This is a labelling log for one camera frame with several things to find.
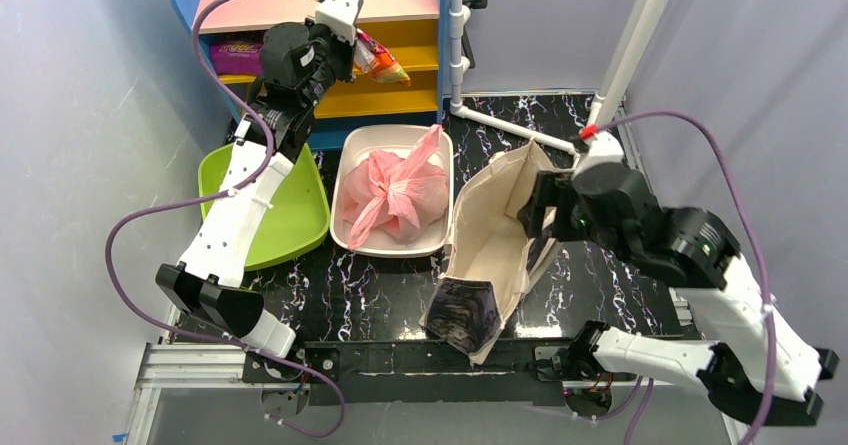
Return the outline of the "orange Fox's candy bag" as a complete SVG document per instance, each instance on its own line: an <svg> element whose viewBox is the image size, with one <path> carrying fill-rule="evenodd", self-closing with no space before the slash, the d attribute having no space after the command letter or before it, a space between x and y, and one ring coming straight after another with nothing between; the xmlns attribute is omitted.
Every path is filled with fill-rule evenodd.
<svg viewBox="0 0 848 445"><path fill-rule="evenodd" d="M354 46L356 69L377 83L411 85L411 79L389 49L358 29Z"/></svg>

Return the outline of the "purple snack bag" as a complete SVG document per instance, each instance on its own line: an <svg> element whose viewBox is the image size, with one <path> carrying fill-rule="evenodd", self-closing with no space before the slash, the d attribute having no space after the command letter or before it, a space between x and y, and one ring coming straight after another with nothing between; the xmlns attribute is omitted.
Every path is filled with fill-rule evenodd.
<svg viewBox="0 0 848 445"><path fill-rule="evenodd" d="M261 48L257 38L228 39L209 47L209 59L219 75L257 76L262 72Z"/></svg>

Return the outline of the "beige canvas tote bag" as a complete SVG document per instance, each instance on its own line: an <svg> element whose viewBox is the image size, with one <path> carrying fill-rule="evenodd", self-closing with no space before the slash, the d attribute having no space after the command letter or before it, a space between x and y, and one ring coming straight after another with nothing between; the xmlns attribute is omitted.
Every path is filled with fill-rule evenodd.
<svg viewBox="0 0 848 445"><path fill-rule="evenodd" d="M474 365L485 362L559 253L553 239L528 238L518 219L537 174L554 168L544 150L529 142L495 154L456 198L442 271L419 323Z"/></svg>

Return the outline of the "pink plastic grocery bag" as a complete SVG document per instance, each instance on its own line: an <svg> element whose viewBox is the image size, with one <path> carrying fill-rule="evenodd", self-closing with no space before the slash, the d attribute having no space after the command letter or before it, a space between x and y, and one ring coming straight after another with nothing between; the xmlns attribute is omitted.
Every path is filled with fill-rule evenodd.
<svg viewBox="0 0 848 445"><path fill-rule="evenodd" d="M374 150L343 179L342 218L352 225L348 250L355 252L375 230L408 243L445 214L445 172L429 162L444 130L437 124L426 128L407 157Z"/></svg>

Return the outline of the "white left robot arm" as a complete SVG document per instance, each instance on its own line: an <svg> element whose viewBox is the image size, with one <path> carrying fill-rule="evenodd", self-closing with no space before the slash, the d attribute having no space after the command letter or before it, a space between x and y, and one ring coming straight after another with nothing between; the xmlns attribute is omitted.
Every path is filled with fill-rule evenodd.
<svg viewBox="0 0 848 445"><path fill-rule="evenodd" d="M243 117L224 180L188 249L164 264L156 283L186 315L284 358L294 331L242 288L250 246L272 198L311 134L314 109L337 81L353 76L354 47L311 20L264 33L260 82L265 89Z"/></svg>

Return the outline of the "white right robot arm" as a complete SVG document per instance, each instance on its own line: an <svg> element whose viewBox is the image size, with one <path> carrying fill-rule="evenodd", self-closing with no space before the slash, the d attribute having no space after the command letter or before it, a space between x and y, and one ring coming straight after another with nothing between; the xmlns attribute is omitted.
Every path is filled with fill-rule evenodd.
<svg viewBox="0 0 848 445"><path fill-rule="evenodd" d="M839 358L808 345L781 317L768 336L760 286L719 217L660 205L645 177L620 163L576 175L540 172L518 217L530 238L590 241L610 251L685 299L716 334L713 341L660 340L588 321L568 347L541 361L541 378L650 377L699 392L746 424L772 384L766 426L818 422L824 402L815 388L833 377Z"/></svg>

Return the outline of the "white rectangular tray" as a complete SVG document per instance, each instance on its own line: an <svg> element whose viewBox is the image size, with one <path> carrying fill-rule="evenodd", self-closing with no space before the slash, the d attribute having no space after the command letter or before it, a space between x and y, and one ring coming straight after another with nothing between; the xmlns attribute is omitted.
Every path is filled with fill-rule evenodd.
<svg viewBox="0 0 848 445"><path fill-rule="evenodd" d="M341 150L331 204L330 235L338 246L349 248L348 239L352 228L352 225L342 218L344 201L341 190L345 176L374 150L407 157L426 131L425 126L390 124L361 127L348 135ZM356 253L378 258L418 258L441 250L447 243L453 221L454 163L453 142L446 132L442 133L440 148L430 156L429 162L441 167L445 172L449 202L443 217L429 224L421 236L408 243L402 243L382 230L375 230L369 234L364 244L355 250Z"/></svg>

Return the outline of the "colourful wooden shelf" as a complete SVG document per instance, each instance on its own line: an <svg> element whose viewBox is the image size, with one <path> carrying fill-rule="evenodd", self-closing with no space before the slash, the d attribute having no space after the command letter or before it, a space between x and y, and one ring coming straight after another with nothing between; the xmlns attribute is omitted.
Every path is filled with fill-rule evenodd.
<svg viewBox="0 0 848 445"><path fill-rule="evenodd" d="M185 27L212 0L170 0ZM366 125L429 126L442 114L446 0L364 0L356 20L361 67L318 105L309 139L315 151L339 150Z"/></svg>

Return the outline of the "green plastic tray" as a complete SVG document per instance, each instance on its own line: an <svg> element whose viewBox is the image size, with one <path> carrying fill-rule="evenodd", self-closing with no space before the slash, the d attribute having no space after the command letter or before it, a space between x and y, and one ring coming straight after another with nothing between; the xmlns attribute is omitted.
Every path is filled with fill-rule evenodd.
<svg viewBox="0 0 848 445"><path fill-rule="evenodd" d="M247 255L247 271L276 266L308 253L324 241L329 231L326 190L309 146L302 149L271 204Z"/></svg>

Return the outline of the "aluminium base frame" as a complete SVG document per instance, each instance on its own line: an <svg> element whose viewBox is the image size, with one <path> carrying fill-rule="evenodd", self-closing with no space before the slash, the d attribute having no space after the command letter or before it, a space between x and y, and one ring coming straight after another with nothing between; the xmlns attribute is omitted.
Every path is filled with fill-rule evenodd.
<svg viewBox="0 0 848 445"><path fill-rule="evenodd" d="M331 239L291 261L253 271L247 285L292 322L342 389L333 444L731 444L742 429L706 400L657 383L645 408L624 377L574 398L532 377L535 352L586 320L632 332L691 338L678 301L591 244L567 245L526 296L480 367L418 324L440 253L370 258ZM171 338L146 356L133 441L146 444L305 444L286 417L325 430L338 401L324 385L297 389L235 349ZM634 429L631 420L637 421Z"/></svg>

